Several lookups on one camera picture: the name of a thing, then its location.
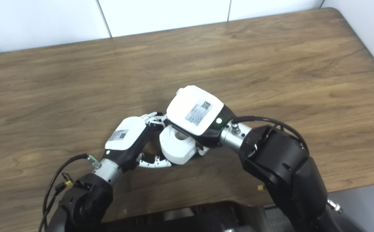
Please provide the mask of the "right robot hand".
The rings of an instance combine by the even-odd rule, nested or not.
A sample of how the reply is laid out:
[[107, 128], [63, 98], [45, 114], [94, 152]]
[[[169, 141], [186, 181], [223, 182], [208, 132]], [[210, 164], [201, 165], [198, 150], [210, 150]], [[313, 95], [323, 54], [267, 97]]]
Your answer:
[[166, 120], [199, 148], [221, 147], [221, 134], [234, 112], [214, 95], [189, 85], [180, 88], [166, 110]]

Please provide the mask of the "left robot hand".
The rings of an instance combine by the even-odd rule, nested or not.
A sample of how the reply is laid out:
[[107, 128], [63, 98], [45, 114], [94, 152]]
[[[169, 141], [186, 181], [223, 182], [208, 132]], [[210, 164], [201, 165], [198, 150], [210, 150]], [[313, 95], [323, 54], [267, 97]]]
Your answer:
[[124, 119], [105, 145], [103, 160], [111, 160], [125, 173], [142, 168], [171, 167], [172, 163], [160, 154], [150, 154], [143, 149], [155, 132], [165, 129], [161, 112], [152, 112]]

